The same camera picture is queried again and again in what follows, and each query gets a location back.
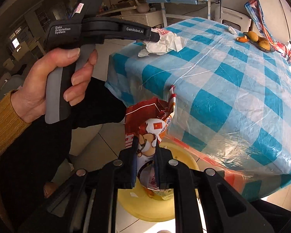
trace checkered tablecloth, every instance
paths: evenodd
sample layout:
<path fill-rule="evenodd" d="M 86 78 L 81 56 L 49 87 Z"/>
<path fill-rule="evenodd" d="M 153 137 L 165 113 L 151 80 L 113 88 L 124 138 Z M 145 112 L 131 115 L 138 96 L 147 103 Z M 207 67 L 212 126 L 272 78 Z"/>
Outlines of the checkered tablecloth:
<path fill-rule="evenodd" d="M 132 43 L 109 58 L 106 86 L 127 106 L 157 96 L 176 113 L 169 134 L 243 176 L 248 200 L 291 182 L 291 72 L 279 53 L 239 43 L 203 18 L 171 25 L 187 38 L 180 52 L 139 58 Z"/>

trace red snack package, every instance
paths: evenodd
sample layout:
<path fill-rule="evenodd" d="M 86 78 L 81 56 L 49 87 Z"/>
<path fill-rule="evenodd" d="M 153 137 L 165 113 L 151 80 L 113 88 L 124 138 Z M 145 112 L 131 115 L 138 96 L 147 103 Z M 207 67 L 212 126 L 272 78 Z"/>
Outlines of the red snack package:
<path fill-rule="evenodd" d="M 139 102 L 126 110 L 125 146 L 131 147 L 134 136 L 139 138 L 137 149 L 137 176 L 145 187 L 155 188 L 154 160 L 156 143 L 160 143 L 170 124 L 176 105 L 176 94 L 172 85 L 168 102 L 153 97 Z"/>

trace gray handle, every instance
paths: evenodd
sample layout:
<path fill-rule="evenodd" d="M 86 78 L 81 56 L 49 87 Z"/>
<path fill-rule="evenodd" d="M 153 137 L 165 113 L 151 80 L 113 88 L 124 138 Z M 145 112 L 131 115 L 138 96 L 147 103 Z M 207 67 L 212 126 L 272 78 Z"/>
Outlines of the gray handle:
<path fill-rule="evenodd" d="M 64 100 L 64 92 L 72 86 L 71 77 L 73 73 L 85 65 L 89 55 L 95 48 L 95 44 L 81 46 L 80 57 L 77 62 L 66 67 L 57 67 L 48 75 L 46 86 L 46 123 L 56 123 L 70 115 L 71 106 Z"/>

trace mustard yellow sleeve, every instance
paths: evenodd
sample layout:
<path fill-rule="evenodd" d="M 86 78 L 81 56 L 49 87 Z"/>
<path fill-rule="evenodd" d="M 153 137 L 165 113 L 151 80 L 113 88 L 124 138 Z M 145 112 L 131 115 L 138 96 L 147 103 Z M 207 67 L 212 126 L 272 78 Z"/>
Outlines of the mustard yellow sleeve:
<path fill-rule="evenodd" d="M 0 155 L 30 125 L 16 114 L 11 103 L 11 92 L 0 101 Z"/>

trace fruit basket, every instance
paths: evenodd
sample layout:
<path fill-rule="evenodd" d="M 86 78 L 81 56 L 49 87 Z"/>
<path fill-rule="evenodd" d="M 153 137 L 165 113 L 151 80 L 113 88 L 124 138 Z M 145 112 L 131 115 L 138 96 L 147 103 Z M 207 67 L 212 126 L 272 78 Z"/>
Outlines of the fruit basket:
<path fill-rule="evenodd" d="M 249 42 L 250 42 L 251 44 L 253 44 L 254 46 L 256 46 L 256 48 L 260 49 L 261 51 L 268 52 L 268 53 L 271 53 L 271 52 L 276 51 L 275 48 L 274 48 L 271 44 L 270 44 L 271 49 L 270 49 L 270 50 L 266 50 L 266 49 L 264 49 L 263 47 L 259 46 L 257 42 L 253 42 L 253 41 L 249 38 L 249 36 L 247 35 L 247 32 L 243 32 L 243 34 L 244 34 L 244 36 L 247 36 L 247 38 L 248 38 L 248 40 L 249 40 Z"/>

